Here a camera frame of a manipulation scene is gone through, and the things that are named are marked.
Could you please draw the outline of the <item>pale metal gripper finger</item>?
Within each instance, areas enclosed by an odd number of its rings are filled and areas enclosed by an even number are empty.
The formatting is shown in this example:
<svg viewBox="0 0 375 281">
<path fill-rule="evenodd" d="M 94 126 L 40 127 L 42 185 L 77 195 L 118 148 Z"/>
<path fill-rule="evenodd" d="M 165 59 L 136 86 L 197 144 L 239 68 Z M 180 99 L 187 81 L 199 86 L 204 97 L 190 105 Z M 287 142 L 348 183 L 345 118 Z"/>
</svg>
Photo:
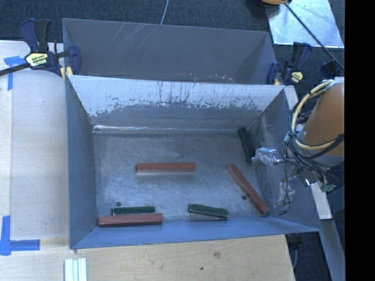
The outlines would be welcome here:
<svg viewBox="0 0 375 281">
<path fill-rule="evenodd" d="M 275 197 L 271 199 L 271 204 L 278 213 L 287 213 L 294 201 L 296 191 L 289 185 L 289 182 L 282 180 L 277 185 Z"/>
<path fill-rule="evenodd" d="M 269 148 L 258 148 L 255 151 L 252 161 L 255 163 L 263 163 L 264 165 L 276 166 L 285 163 L 283 158 L 277 157 L 277 151 Z"/>
</svg>

